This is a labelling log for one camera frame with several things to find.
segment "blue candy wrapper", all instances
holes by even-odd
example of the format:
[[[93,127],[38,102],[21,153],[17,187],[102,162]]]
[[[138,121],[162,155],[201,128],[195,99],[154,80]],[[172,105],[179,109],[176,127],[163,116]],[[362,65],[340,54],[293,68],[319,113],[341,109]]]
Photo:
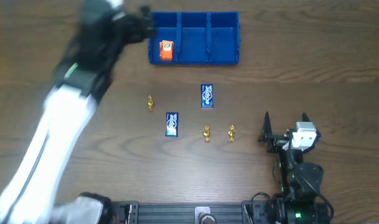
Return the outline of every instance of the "blue candy wrapper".
[[[213,84],[202,84],[202,108],[213,107]]]
[[[178,137],[178,113],[166,113],[166,137]]]

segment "gold candy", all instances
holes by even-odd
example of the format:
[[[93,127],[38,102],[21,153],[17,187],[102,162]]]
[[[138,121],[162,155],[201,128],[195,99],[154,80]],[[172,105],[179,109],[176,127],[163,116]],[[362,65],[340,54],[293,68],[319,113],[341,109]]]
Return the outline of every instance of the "gold candy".
[[[149,111],[153,111],[153,105],[154,105],[153,99],[150,95],[148,95],[147,97],[149,98],[149,101],[147,102],[147,108],[149,109]]]
[[[229,142],[230,143],[233,143],[235,140],[234,140],[234,137],[235,137],[235,127],[233,124],[229,125],[229,132],[228,132],[228,136],[229,136]]]
[[[203,136],[205,142],[210,142],[210,126],[208,124],[206,124],[206,127],[204,128]]]

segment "green light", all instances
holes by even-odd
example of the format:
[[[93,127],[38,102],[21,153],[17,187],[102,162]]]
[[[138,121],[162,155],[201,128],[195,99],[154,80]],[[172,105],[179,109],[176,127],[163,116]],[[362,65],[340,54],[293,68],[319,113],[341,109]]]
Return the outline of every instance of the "green light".
[[[76,64],[76,66],[72,69],[72,71],[69,73],[69,75],[66,77],[66,78],[69,78],[70,77],[70,75],[75,71],[75,69],[77,68],[77,64]]]

